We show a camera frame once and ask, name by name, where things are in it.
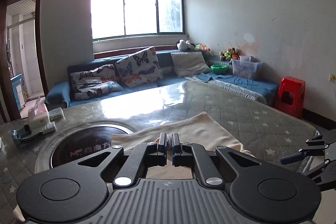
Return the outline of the cream beige garment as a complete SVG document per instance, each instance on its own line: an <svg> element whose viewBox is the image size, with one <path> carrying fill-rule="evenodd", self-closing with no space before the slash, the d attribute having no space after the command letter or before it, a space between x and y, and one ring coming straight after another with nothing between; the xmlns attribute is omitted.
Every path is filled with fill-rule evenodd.
<svg viewBox="0 0 336 224"><path fill-rule="evenodd" d="M177 133L182 143L201 144L208 151L214 151L217 146L224 145L252 156L238 139L205 112L180 122L146 128L133 134L113 134L110 136L110 143L130 151L138 144L157 142L162 132L166 133L168 138L171 134Z"/></svg>

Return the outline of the grey quilted star tablecloth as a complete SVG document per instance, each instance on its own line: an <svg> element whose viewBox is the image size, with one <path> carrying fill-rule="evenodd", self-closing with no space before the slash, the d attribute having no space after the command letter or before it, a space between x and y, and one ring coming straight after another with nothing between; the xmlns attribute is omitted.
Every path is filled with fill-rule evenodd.
<svg viewBox="0 0 336 224"><path fill-rule="evenodd" d="M29 176L49 168L54 148L86 125L120 125L132 132L206 113L259 159L279 164L316 134L314 126L265 104L195 81L142 90L72 106L56 132L23 147L11 138L24 120L1 125L1 223L14 223L16 192Z"/></svg>

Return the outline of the red plastic stool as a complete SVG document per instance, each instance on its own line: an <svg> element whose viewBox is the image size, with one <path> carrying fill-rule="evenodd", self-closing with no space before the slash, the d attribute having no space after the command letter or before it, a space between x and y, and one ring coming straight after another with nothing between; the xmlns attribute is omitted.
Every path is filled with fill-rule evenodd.
<svg viewBox="0 0 336 224"><path fill-rule="evenodd" d="M304 80L294 77L282 78L276 97L276 109L295 118L301 118L305 86Z"/></svg>

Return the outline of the round black induction cooktop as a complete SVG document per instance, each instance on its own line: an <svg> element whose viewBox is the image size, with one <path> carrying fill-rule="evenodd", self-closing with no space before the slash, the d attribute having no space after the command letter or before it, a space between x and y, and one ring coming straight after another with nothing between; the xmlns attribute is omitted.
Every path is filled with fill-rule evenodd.
<svg viewBox="0 0 336 224"><path fill-rule="evenodd" d="M50 167L54 168L111 146L112 135L126 135L132 130L117 124L94 124L76 129L54 148Z"/></svg>

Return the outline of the blue cloth on sofa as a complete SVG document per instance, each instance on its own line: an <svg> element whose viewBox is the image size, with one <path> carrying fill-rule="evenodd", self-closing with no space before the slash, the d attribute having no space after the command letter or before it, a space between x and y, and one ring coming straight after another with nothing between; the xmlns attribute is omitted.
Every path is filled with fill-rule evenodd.
<svg viewBox="0 0 336 224"><path fill-rule="evenodd" d="M278 90L277 83L263 79L252 80L235 75L216 75L213 72L199 73L195 76L205 82L209 82L210 80L219 80L222 83L233 84L240 88L245 88L260 94L274 95Z"/></svg>

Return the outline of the plain beige pillow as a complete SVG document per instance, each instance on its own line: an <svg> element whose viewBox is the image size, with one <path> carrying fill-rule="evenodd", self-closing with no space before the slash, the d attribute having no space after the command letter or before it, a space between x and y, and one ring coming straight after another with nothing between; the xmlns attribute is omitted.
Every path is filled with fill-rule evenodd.
<svg viewBox="0 0 336 224"><path fill-rule="evenodd" d="M178 77L210 72L201 52L175 52L171 53L171 59L174 72Z"/></svg>

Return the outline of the green plastic bowl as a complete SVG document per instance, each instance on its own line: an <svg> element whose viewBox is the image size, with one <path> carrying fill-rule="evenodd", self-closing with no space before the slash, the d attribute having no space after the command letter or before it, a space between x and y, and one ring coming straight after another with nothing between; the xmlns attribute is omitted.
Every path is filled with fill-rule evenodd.
<svg viewBox="0 0 336 224"><path fill-rule="evenodd" d="M210 66L211 71L216 75L224 75L228 72L228 65L214 64Z"/></svg>

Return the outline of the left butterfly pillow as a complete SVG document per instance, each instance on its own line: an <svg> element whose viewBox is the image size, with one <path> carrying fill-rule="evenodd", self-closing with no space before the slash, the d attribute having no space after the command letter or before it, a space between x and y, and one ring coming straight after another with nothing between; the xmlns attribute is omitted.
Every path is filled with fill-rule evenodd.
<svg viewBox="0 0 336 224"><path fill-rule="evenodd" d="M123 87L116 79L112 64L70 74L73 95L77 101L99 98L112 92L122 91Z"/></svg>

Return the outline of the clear plastic storage box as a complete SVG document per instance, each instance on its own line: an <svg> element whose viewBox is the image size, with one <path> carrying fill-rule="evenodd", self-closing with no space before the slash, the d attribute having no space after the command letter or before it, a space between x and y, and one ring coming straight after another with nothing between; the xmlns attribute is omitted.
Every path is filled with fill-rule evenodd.
<svg viewBox="0 0 336 224"><path fill-rule="evenodd" d="M238 77L258 80L261 78L263 62L232 60L232 74Z"/></svg>

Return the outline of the colourful plush toy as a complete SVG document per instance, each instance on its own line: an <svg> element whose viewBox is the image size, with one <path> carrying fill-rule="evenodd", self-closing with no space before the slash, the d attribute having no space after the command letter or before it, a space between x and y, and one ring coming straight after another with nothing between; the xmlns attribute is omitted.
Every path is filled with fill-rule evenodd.
<svg viewBox="0 0 336 224"><path fill-rule="evenodd" d="M210 55L210 52L211 52L211 50L209 49L209 47L206 46L205 44L197 44L197 45L195 46L195 49L196 49L197 51L201 51L202 54L205 55L205 56Z"/></svg>

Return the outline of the panda plush toy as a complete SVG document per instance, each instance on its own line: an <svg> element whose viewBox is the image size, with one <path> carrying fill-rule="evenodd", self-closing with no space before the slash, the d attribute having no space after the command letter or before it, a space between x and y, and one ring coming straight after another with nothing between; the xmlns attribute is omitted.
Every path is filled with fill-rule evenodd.
<svg viewBox="0 0 336 224"><path fill-rule="evenodd" d="M177 49L179 51L194 51L195 48L196 46L189 40L184 41L180 39L177 41Z"/></svg>

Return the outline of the pink white tissue box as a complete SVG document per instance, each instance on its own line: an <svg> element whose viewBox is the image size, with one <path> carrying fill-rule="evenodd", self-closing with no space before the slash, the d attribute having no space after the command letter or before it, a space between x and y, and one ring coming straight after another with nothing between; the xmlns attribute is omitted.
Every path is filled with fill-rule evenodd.
<svg viewBox="0 0 336 224"><path fill-rule="evenodd" d="M38 97L35 105L28 112L28 125L33 134L48 134L56 130L55 122L50 120L46 105Z"/></svg>

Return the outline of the teal black wristband device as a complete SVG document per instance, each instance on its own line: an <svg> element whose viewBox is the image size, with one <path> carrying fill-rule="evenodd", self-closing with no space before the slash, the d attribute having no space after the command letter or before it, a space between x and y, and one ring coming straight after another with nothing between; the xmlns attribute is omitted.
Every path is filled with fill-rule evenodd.
<svg viewBox="0 0 336 224"><path fill-rule="evenodd" d="M33 131L28 124L11 132L11 137L16 146L29 144L43 135L41 131Z"/></svg>

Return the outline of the window with green frame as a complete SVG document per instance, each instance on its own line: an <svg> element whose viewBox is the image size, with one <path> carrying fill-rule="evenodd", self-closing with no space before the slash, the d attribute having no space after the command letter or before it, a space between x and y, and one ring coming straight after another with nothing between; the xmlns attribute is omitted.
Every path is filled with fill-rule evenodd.
<svg viewBox="0 0 336 224"><path fill-rule="evenodd" d="M91 28L94 41L183 34L183 0L91 0Z"/></svg>

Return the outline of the dark wooden door frame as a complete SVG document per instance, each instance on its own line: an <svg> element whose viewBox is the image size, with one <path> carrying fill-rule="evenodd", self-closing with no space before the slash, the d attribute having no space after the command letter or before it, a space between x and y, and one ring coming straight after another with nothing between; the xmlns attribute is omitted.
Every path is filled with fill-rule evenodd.
<svg viewBox="0 0 336 224"><path fill-rule="evenodd" d="M41 0L1 0L1 121L25 118L27 104L49 92L41 43ZM10 79L23 75L26 104L18 110Z"/></svg>

